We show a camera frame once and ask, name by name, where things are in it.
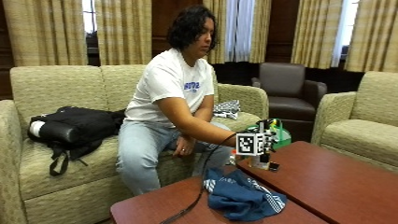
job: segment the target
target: curtain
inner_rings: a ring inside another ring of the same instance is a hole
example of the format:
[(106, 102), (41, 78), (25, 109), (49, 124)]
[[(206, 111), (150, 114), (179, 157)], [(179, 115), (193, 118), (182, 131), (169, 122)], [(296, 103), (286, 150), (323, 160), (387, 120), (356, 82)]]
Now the curtain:
[(271, 0), (255, 0), (248, 63), (264, 62)]
[(149, 63), (151, 1), (95, 0), (101, 65)]
[(398, 72), (398, 0), (360, 0), (346, 69)]
[(331, 67), (342, 4), (343, 0), (299, 1), (291, 63), (310, 68)]
[(16, 66), (86, 64), (82, 2), (4, 0)]
[(226, 62), (248, 62), (255, 0), (229, 0), (226, 7)]
[(202, 0), (202, 4), (213, 11), (218, 23), (218, 42), (207, 55), (207, 62), (225, 63), (226, 0)]

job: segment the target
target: brown leather armchair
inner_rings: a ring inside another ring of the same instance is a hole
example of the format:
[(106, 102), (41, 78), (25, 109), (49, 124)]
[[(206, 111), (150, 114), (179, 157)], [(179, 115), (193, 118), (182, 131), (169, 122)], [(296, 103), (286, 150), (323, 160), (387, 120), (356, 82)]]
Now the brown leather armchair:
[(268, 96), (268, 118), (280, 119), (292, 141), (311, 142), (315, 110), (326, 84), (304, 80), (304, 66), (298, 63), (260, 63), (252, 86)]

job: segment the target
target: t-shirt logo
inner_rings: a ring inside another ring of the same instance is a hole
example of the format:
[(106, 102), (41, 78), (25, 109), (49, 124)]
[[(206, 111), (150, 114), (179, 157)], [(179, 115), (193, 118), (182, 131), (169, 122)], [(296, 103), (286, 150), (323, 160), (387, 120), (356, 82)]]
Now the t-shirt logo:
[(197, 92), (199, 89), (199, 83), (198, 82), (186, 82), (183, 85), (183, 90), (190, 92)]

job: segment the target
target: wall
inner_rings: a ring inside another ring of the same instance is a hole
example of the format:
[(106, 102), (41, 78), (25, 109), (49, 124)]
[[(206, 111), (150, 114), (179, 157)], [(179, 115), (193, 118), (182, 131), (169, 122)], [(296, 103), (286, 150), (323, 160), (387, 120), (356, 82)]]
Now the wall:
[[(169, 49), (166, 30), (178, 12), (187, 6), (201, 4), (201, 0), (153, 0), (151, 8), (151, 56)], [(288, 63), (294, 45), (294, 27), (299, 1), (272, 0), (270, 30), (266, 46), (266, 62)], [(99, 65), (98, 55), (87, 55), (94, 65)], [(218, 82), (250, 85), (251, 77), (258, 77), (256, 63), (213, 64)], [(10, 98), (9, 69), (13, 67), (9, 34), (0, 0), (0, 100)], [(323, 81), (330, 92), (355, 91), (363, 73), (350, 73), (342, 67), (332, 69), (307, 68), (307, 79)]]

